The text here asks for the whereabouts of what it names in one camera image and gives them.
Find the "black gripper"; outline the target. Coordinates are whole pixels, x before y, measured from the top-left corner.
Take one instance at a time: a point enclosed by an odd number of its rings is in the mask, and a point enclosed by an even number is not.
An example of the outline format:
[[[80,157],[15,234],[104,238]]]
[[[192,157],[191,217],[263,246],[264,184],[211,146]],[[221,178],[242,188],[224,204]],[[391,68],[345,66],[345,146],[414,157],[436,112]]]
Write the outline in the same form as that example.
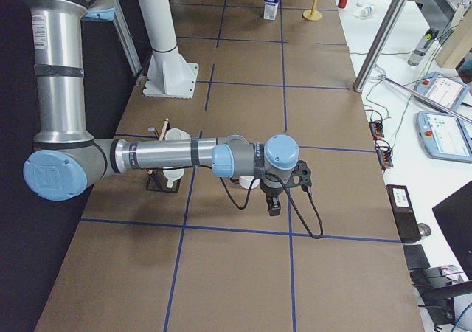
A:
[[[278,216],[281,211],[281,204],[278,196],[284,191],[288,178],[283,178],[276,174],[265,174],[260,181],[261,190],[267,195],[267,212],[270,216]]]

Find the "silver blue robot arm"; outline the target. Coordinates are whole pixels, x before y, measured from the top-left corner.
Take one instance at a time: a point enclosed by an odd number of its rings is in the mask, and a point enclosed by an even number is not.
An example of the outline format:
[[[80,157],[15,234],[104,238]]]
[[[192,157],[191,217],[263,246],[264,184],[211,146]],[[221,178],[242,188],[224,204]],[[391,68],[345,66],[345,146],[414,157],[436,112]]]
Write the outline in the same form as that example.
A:
[[[23,166],[29,188],[66,201],[105,177],[128,170],[208,167],[218,178],[251,176],[260,182],[268,213],[301,174],[299,147],[279,134],[266,143],[244,137],[127,142],[95,139],[86,129],[81,22],[109,21],[116,0],[22,0],[30,9],[41,129]]]

